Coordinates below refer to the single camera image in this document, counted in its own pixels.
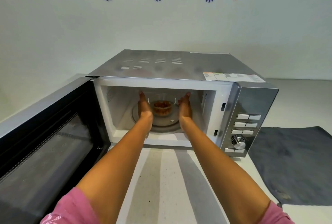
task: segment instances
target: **microwave top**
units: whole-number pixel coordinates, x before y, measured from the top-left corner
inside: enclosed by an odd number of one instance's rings
[[[206,80],[209,72],[258,75],[229,53],[123,50],[87,76]]]

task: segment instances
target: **hand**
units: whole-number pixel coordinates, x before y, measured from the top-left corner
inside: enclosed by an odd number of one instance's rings
[[[137,105],[139,107],[139,118],[142,120],[146,120],[149,124],[149,130],[151,130],[153,114],[142,91],[139,92],[139,102],[137,103]]]
[[[193,112],[191,110],[190,106],[190,92],[188,92],[184,97],[182,97],[180,100],[178,100],[178,104],[180,106],[179,109],[179,122],[180,126],[183,129],[183,123],[186,119],[191,119],[193,116]]]

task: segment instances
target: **glass bowl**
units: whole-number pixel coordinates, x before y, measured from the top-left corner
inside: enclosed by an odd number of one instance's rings
[[[167,93],[153,94],[147,99],[155,116],[166,117],[173,112],[176,97]]]

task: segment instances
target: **person's left hand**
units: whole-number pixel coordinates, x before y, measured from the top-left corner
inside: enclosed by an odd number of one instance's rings
[[[146,101],[145,95],[142,91],[139,92],[139,102],[137,103],[139,107],[139,118],[147,120],[149,123],[149,130],[152,127],[153,114],[149,104]]]

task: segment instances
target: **microwave control panel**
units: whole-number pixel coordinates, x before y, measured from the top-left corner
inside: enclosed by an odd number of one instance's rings
[[[233,83],[217,145],[231,157],[245,157],[278,93],[269,83]]]

